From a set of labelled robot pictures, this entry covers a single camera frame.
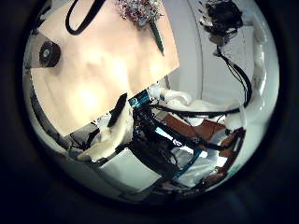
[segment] black strap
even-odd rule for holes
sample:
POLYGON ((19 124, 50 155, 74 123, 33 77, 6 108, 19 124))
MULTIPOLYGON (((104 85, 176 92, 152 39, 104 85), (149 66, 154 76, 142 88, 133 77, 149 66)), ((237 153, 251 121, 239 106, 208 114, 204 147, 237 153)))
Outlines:
POLYGON ((109 123, 107 125, 108 128, 111 128, 116 123, 116 121, 118 120, 118 118, 119 118, 122 110, 125 107, 125 103, 127 101, 127 97, 128 97, 127 93, 125 93, 122 96, 120 96, 118 102, 115 105, 115 108, 113 109, 113 112, 111 113, 112 116, 111 116, 111 119, 109 120, 109 123))
POLYGON ((93 21, 96 14, 100 11, 105 0, 94 0, 91 9, 88 12, 87 16, 85 17, 85 19, 83 20, 82 24, 79 26, 79 28, 77 30, 73 30, 69 24, 69 19, 71 17, 71 14, 72 14, 77 2, 78 2, 78 0, 75 0, 73 5, 71 6, 71 8, 69 8, 67 15, 66 15, 66 19, 65 19, 66 30, 71 35, 80 35, 90 25, 90 23, 93 21))

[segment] white plastic part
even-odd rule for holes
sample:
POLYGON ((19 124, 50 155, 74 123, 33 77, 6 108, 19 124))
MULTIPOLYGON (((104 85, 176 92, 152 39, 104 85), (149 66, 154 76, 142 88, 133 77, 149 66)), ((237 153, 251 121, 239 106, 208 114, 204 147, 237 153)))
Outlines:
POLYGON ((128 148, 105 163, 100 170, 107 182, 126 193, 146 189, 161 177, 143 164, 128 148))
POLYGON ((149 96, 157 100, 164 100, 165 102, 179 99, 184 105, 188 105, 192 101, 192 97, 187 92, 162 88, 158 83, 149 87, 149 96))
POLYGON ((130 115, 130 105, 127 102, 115 125, 101 133, 101 141, 78 155, 80 161, 98 161, 114 153, 115 148, 121 144, 127 130, 133 126, 130 115))

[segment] cardboard panel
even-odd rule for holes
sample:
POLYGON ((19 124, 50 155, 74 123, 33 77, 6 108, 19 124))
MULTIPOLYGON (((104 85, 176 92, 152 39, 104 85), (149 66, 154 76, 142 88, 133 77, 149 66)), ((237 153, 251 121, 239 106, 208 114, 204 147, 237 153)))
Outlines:
MULTIPOLYGON (((179 67, 171 26, 162 6, 157 27, 164 56, 147 25, 137 29, 124 20, 113 0, 106 0, 81 35, 69 34, 65 16, 73 1, 51 14, 39 32, 57 43, 62 57, 53 68, 32 68, 36 96, 63 136, 113 109, 120 95, 132 97, 179 67)), ((71 16, 76 29, 93 0, 79 1, 71 16)))

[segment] screw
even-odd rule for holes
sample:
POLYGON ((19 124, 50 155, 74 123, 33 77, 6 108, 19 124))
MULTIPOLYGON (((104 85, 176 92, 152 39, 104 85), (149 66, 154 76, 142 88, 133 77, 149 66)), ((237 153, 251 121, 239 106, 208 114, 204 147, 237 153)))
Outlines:
POLYGON ((47 58, 49 55, 50 55, 50 50, 49 49, 45 49, 45 51, 43 52, 44 58, 47 58))

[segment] flower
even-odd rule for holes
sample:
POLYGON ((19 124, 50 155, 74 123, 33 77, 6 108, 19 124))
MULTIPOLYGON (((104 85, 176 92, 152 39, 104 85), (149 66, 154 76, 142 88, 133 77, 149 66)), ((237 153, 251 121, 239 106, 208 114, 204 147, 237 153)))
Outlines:
POLYGON ((149 21, 157 21, 162 16, 159 8, 161 0, 115 0, 119 12, 124 19, 130 18, 138 26, 149 21))

